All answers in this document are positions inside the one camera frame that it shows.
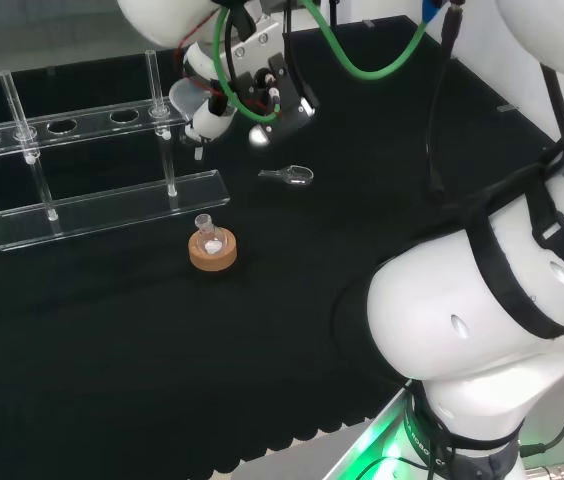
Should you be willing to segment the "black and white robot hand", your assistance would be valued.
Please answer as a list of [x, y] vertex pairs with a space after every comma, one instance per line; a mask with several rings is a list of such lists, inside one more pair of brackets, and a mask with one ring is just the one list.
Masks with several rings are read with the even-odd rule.
[[317, 100], [298, 72], [288, 26], [244, 7], [216, 18], [210, 39], [184, 53], [183, 78], [169, 93], [186, 118], [182, 140], [202, 147], [243, 117], [254, 123], [249, 142], [258, 148], [308, 125]]

